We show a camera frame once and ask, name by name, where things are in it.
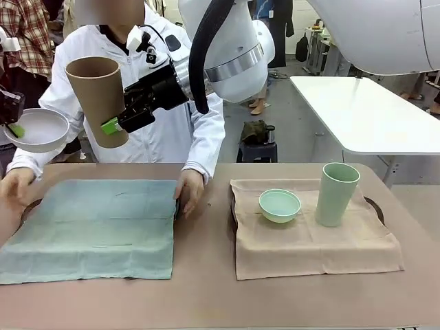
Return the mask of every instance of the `green object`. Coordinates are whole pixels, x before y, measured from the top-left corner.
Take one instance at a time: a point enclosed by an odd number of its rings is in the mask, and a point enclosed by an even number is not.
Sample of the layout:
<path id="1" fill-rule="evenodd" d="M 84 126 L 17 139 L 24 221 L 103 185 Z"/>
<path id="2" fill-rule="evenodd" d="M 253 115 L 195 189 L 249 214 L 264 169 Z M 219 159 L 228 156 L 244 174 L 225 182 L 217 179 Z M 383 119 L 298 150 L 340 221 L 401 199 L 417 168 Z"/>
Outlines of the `green object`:
<path id="1" fill-rule="evenodd" d="M 359 180 L 358 170 L 350 165 L 330 163 L 324 166 L 316 222 L 325 227 L 341 226 L 342 217 Z"/>
<path id="2" fill-rule="evenodd" d="M 8 126 L 11 129 L 11 131 L 13 131 L 18 138 L 22 138 L 23 136 L 25 136 L 25 129 L 23 127 L 21 127 L 20 125 L 9 124 Z"/>
<path id="3" fill-rule="evenodd" d="M 108 122 L 104 123 L 101 125 L 101 129 L 104 131 L 104 133 L 106 133 L 107 135 L 111 135 L 113 133 L 116 133 L 119 131 L 119 129 L 117 128 L 118 124 L 118 118 L 115 117 L 111 120 L 109 120 Z"/>
<path id="4" fill-rule="evenodd" d="M 176 181 L 67 180 L 0 249 L 0 285 L 170 279 Z"/>
<path id="5" fill-rule="evenodd" d="M 301 201 L 287 190 L 271 189 L 260 196 L 260 207 L 266 219 L 287 223 L 300 212 Z"/>
<path id="6" fill-rule="evenodd" d="M 267 125 L 264 120 L 245 122 L 240 141 L 244 144 L 263 144 L 266 142 Z"/>

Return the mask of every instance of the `teal towel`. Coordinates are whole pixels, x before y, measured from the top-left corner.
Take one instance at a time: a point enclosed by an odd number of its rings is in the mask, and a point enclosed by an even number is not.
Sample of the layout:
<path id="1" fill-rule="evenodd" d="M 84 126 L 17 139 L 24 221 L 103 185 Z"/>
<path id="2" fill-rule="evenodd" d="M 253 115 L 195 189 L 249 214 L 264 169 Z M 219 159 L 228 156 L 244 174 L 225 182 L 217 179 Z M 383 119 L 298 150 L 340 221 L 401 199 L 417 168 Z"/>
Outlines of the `teal towel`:
<path id="1" fill-rule="evenodd" d="M 170 279 L 176 181 L 54 186 L 0 250 L 0 284 Z"/>

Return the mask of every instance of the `white jacket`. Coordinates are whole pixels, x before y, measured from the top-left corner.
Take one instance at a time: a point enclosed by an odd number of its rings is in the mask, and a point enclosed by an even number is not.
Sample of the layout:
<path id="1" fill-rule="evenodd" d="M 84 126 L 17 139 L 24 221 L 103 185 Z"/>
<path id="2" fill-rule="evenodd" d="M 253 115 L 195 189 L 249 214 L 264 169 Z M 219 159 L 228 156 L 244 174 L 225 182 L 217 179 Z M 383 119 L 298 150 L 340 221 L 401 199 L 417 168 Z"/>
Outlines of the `white jacket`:
<path id="1" fill-rule="evenodd" d="M 148 6 L 145 16 L 146 23 L 159 33 L 171 30 L 182 44 L 190 48 L 190 40 L 183 28 L 155 14 Z M 151 34 L 151 42 L 156 49 L 166 52 L 165 44 L 157 35 L 149 28 L 145 29 Z M 67 64 L 84 56 L 103 56 L 117 61 L 121 66 L 124 88 L 136 83 L 148 69 L 144 52 L 127 56 L 100 33 L 98 26 L 86 25 L 71 33 L 56 48 L 52 84 L 39 101 L 42 108 L 58 111 L 67 117 L 70 122 L 67 142 L 73 141 L 84 128 L 99 162 L 182 163 L 186 164 L 184 169 L 191 168 L 202 173 L 205 182 L 214 175 L 221 143 L 225 137 L 222 99 L 211 94 L 208 97 L 210 111 L 206 115 L 197 112 L 193 102 L 170 111 L 158 109 L 153 113 L 156 121 L 131 133 L 124 146 L 105 149 L 96 143 L 65 73 Z M 40 177 L 43 166 L 63 148 L 41 154 L 17 150 L 8 171 L 28 167 Z"/>

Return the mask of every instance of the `green cup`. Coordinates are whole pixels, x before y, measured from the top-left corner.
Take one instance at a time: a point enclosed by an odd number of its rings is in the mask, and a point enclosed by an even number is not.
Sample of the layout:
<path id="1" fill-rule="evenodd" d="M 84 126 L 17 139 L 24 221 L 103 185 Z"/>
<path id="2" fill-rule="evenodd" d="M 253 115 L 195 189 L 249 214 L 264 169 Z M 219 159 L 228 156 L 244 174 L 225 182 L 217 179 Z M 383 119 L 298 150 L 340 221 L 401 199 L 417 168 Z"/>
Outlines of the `green cup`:
<path id="1" fill-rule="evenodd" d="M 354 167 L 342 163 L 330 163 L 322 170 L 321 189 L 315 220 L 325 227 L 341 226 L 360 174 Z"/>

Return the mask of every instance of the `cardboard cup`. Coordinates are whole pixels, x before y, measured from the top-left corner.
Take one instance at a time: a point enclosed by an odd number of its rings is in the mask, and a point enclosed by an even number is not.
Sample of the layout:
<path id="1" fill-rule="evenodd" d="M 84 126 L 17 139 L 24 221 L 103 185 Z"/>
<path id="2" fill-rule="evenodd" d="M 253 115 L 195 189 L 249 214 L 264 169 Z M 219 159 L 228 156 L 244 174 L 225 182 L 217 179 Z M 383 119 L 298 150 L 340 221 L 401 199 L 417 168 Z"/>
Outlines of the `cardboard cup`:
<path id="1" fill-rule="evenodd" d="M 125 109 L 119 64 L 110 58 L 84 57 L 69 63 L 66 74 L 97 143 L 108 149 L 127 143 L 126 131 L 107 135 L 101 129 Z"/>

